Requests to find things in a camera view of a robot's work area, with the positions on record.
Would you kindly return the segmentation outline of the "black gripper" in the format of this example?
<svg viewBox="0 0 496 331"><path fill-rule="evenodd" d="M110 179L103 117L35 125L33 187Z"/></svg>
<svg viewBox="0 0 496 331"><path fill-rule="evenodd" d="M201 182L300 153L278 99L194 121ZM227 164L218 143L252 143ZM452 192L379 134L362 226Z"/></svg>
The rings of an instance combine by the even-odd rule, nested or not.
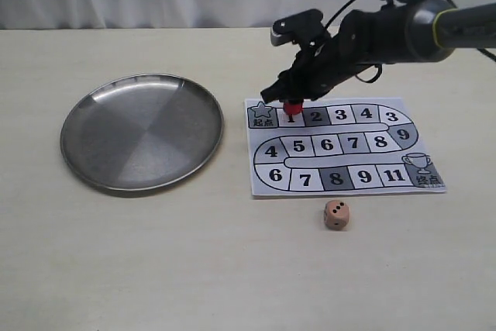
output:
<svg viewBox="0 0 496 331"><path fill-rule="evenodd" d="M338 84L378 64L412 62L407 24L412 7L386 5L377 12L353 10L336 36L307 51L260 92L264 103L315 101Z"/></svg>

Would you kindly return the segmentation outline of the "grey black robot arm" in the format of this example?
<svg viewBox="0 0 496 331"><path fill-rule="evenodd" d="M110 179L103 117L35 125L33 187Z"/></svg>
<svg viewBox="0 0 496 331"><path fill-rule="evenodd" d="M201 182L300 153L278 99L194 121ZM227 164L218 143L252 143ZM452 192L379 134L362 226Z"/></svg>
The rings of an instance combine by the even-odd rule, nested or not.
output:
<svg viewBox="0 0 496 331"><path fill-rule="evenodd" d="M385 64L437 63L456 49L495 46L495 6L458 9L445 0L408 0L376 12L353 10L336 35L322 24L318 9L276 21L270 41L299 46L292 65L260 96L299 105L315 101L371 67Z"/></svg>

